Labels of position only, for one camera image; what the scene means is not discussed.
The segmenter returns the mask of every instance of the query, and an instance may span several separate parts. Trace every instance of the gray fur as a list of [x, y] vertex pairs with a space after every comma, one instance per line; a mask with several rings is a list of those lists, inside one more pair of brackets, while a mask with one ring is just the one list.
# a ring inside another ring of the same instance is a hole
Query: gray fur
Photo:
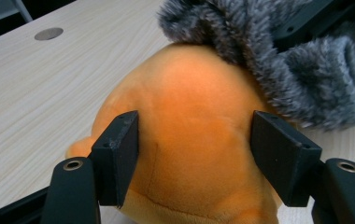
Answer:
[[271, 31], [311, 0], [169, 0], [160, 26], [174, 42], [208, 44], [247, 66], [278, 113], [325, 130], [355, 125], [355, 21], [283, 53]]

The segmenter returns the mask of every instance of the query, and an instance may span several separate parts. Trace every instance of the stuffed animal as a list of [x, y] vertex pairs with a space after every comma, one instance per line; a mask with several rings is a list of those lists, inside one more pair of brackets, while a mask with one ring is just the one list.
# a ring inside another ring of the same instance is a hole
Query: stuffed animal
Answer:
[[124, 214], [151, 224], [277, 223], [280, 200], [249, 148], [253, 111], [273, 108], [246, 68], [210, 47], [168, 46], [110, 93], [91, 136], [66, 156], [88, 156], [107, 125], [132, 110], [139, 157]]

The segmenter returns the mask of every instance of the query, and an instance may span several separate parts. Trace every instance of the wooden table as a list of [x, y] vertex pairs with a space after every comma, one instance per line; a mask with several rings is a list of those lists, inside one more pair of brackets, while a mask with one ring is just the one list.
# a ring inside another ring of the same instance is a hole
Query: wooden table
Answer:
[[[0, 36], [0, 207], [46, 187], [121, 78], [168, 44], [156, 21], [161, 2], [78, 0]], [[35, 40], [51, 27], [64, 32]], [[323, 158], [355, 161], [355, 128], [305, 134]], [[280, 222], [312, 223], [309, 210], [282, 207]], [[102, 219], [132, 223], [110, 207]]]

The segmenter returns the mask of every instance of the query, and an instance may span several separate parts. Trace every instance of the black object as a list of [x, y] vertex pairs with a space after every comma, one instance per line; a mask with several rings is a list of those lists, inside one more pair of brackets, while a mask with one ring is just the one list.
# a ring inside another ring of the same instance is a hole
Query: black object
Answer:
[[1, 208], [0, 224], [101, 223], [98, 200], [123, 205], [137, 155], [138, 114], [132, 111], [113, 119], [88, 159], [60, 162], [48, 188]]
[[355, 20], [355, 0], [314, 0], [272, 33], [274, 45], [285, 51], [350, 20]]
[[312, 196], [314, 223], [355, 224], [355, 162], [323, 163], [320, 147], [279, 117], [259, 111], [254, 113], [250, 146], [284, 204], [307, 206]]

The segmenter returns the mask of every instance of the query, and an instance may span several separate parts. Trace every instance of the gray fluffy fabric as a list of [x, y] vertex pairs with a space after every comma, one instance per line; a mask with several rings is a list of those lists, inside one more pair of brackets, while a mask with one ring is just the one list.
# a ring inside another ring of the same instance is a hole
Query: gray fluffy fabric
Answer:
[[173, 42], [213, 46], [246, 66], [277, 112], [304, 127], [355, 125], [355, 21], [282, 53], [271, 32], [311, 0], [169, 0], [159, 23]]

